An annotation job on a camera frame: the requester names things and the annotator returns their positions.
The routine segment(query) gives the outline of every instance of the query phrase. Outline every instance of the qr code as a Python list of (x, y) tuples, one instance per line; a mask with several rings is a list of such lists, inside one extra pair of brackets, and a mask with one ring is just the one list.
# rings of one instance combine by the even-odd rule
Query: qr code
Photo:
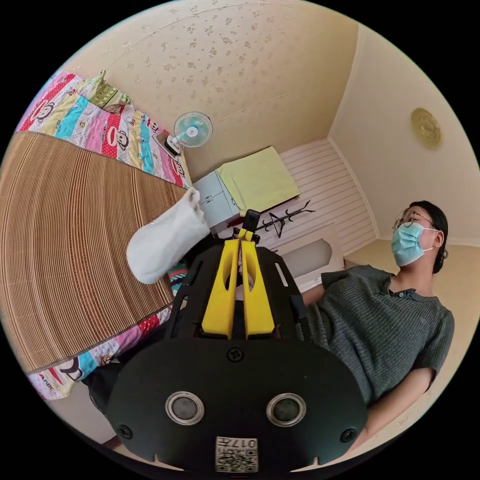
[(259, 454), (256, 438), (216, 438), (216, 471), (247, 473), (259, 471)]

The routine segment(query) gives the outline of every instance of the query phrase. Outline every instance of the white sock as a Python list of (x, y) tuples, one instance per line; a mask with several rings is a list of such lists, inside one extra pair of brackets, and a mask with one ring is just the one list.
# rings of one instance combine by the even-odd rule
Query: white sock
[(173, 207), (135, 232), (126, 259), (139, 282), (157, 282), (210, 233), (199, 200), (199, 192), (190, 188)]

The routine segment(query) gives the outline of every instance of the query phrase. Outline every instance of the floral wallpaper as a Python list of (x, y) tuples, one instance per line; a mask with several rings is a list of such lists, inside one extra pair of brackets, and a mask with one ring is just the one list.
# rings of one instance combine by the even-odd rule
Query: floral wallpaper
[(64, 66), (106, 79), (172, 129), (200, 110), (213, 136), (186, 152), (193, 180), (273, 145), (327, 136), (350, 74), (358, 24), (300, 0), (181, 0), (117, 24)]

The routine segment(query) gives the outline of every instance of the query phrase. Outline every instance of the pillow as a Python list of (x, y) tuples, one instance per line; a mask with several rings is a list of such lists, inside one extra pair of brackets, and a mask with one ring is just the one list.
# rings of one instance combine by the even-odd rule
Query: pillow
[(99, 76), (91, 80), (81, 81), (76, 91), (82, 97), (97, 107), (110, 112), (111, 114), (119, 114), (123, 105), (132, 103), (132, 99), (125, 93), (111, 86), (104, 80), (105, 70), (100, 72)]

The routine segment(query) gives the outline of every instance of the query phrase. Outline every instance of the eyeglasses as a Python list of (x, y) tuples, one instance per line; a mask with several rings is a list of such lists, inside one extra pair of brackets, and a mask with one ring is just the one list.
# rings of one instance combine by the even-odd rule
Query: eyeglasses
[(420, 219), (426, 220), (432, 227), (434, 224), (428, 218), (425, 218), (420, 213), (417, 213), (413, 210), (407, 210), (406, 212), (401, 212), (397, 215), (397, 219), (393, 224), (393, 230), (397, 230), (400, 225), (405, 225), (405, 227), (410, 227), (414, 222), (418, 222)]

